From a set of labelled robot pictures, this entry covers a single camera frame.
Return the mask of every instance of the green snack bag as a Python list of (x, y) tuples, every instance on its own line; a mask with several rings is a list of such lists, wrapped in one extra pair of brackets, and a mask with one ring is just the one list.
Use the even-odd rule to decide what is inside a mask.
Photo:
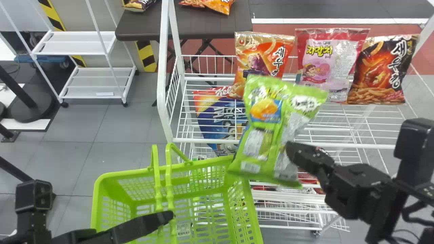
[(315, 87), (249, 75), (243, 96), (249, 125), (228, 172), (300, 188), (298, 168), (286, 156), (284, 145), (315, 117), (327, 95)]

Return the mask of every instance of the orange snack bag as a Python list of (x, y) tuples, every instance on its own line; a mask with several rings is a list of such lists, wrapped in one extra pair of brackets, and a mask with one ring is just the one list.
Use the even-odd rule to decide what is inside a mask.
[(184, 0), (180, 2), (179, 5), (205, 8), (204, 1), (205, 0)]
[(205, 6), (220, 13), (229, 15), (230, 6), (235, 0), (205, 0)]
[(249, 74), (282, 78), (295, 37), (257, 33), (236, 32), (235, 52), (238, 69), (228, 97), (241, 99)]

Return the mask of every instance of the snack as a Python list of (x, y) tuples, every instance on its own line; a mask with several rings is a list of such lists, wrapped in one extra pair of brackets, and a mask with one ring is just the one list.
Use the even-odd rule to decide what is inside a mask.
[(282, 78), (294, 39), (293, 36), (236, 32), (238, 69), (229, 97), (243, 97), (244, 83), (249, 74)]
[(204, 5), (212, 10), (229, 15), (230, 6), (235, 0), (205, 0)]
[(366, 39), (356, 62), (348, 104), (405, 103), (402, 80), (407, 74), (419, 35)]
[(205, 0), (184, 0), (182, 2), (179, 2), (179, 4), (196, 8), (205, 8), (204, 1)]
[(329, 101), (345, 102), (348, 74), (369, 29), (296, 29), (299, 79), (297, 83), (329, 91)]
[(124, 5), (124, 8), (133, 12), (144, 12), (156, 1), (157, 0), (130, 0), (127, 4)]
[[(247, 123), (244, 103), (230, 99), (230, 86), (193, 91), (197, 122), (205, 139), (239, 140)], [(208, 143), (217, 156), (233, 154), (237, 144)]]
[(244, 92), (249, 125), (228, 172), (289, 187), (301, 187), (298, 168), (284, 150), (326, 101), (327, 92), (271, 76), (250, 75)]

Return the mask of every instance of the shopping basket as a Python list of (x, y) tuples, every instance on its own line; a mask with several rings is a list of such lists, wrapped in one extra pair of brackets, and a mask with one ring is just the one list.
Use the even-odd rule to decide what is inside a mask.
[[(171, 210), (169, 225), (131, 243), (262, 244), (248, 180), (226, 174), (232, 156), (191, 161), (166, 146), (166, 166), (112, 172), (95, 182), (91, 228), (104, 231), (137, 216)], [(172, 164), (172, 156), (183, 160)]]

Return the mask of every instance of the black pole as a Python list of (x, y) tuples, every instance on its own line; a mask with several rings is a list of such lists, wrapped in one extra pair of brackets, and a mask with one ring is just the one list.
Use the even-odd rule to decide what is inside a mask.
[(6, 129), (6, 127), (4, 127), (2, 124), (0, 124), (0, 134), (2, 134), (6, 138), (12, 138), (13, 137), (13, 133), (11, 131), (9, 131), (8, 129)]
[(20, 85), (0, 66), (0, 80), (29, 108), (35, 108), (35, 101), (21, 88)]
[(6, 172), (11, 174), (13, 177), (19, 179), (22, 182), (32, 181), (33, 178), (28, 176), (26, 173), (21, 171), (19, 168), (15, 167), (13, 164), (9, 163), (6, 159), (0, 156), (0, 168), (4, 169)]

